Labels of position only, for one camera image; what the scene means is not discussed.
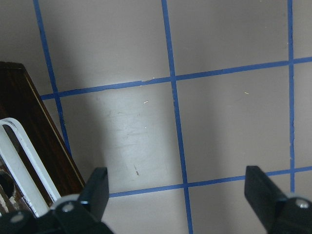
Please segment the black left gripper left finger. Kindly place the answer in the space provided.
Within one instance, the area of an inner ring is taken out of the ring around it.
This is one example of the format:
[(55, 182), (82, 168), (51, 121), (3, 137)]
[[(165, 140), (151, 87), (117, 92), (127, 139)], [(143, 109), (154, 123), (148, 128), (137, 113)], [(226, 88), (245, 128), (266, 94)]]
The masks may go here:
[(78, 197), (78, 202), (101, 221), (109, 199), (109, 181), (106, 167), (95, 168)]

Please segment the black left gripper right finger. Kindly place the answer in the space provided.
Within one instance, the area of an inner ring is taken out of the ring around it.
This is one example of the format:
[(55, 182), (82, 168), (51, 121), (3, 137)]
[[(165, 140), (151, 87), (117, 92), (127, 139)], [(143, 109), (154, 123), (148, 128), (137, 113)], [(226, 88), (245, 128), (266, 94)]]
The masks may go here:
[(265, 230), (272, 230), (288, 197), (258, 166), (246, 167), (244, 195)]

